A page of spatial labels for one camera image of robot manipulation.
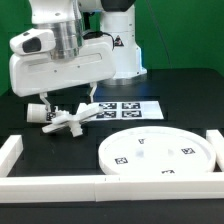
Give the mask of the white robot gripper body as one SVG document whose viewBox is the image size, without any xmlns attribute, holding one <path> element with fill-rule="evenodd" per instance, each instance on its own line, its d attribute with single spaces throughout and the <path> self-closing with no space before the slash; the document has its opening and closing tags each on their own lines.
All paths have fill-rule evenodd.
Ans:
<svg viewBox="0 0 224 224">
<path fill-rule="evenodd" d="M 68 60 L 53 60 L 48 52 L 10 58 L 10 79 L 20 97 L 46 93 L 112 78 L 116 72 L 112 38 L 88 39 L 79 54 Z"/>
</svg>

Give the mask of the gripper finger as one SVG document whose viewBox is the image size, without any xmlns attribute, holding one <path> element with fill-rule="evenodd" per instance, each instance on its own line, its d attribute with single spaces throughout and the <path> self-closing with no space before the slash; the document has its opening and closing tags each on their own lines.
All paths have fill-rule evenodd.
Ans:
<svg viewBox="0 0 224 224">
<path fill-rule="evenodd" d="M 94 102 L 94 94 L 97 90 L 97 82 L 92 82 L 90 83 L 90 89 L 89 89 L 89 102 L 93 103 Z"/>
<path fill-rule="evenodd" d="M 51 104 L 50 102 L 47 100 L 48 94 L 47 92 L 44 93 L 40 93 L 39 94 L 40 100 L 44 103 L 45 107 L 46 107 L 46 111 L 47 112 L 51 112 Z"/>
</svg>

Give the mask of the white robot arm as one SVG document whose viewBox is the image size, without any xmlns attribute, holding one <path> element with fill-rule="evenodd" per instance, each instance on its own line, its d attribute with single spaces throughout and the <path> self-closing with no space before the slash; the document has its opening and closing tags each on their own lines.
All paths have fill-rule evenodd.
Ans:
<svg viewBox="0 0 224 224">
<path fill-rule="evenodd" d="M 33 28 L 12 38 L 12 90 L 20 97 L 142 78 L 135 40 L 136 0 L 28 0 Z"/>
</svg>

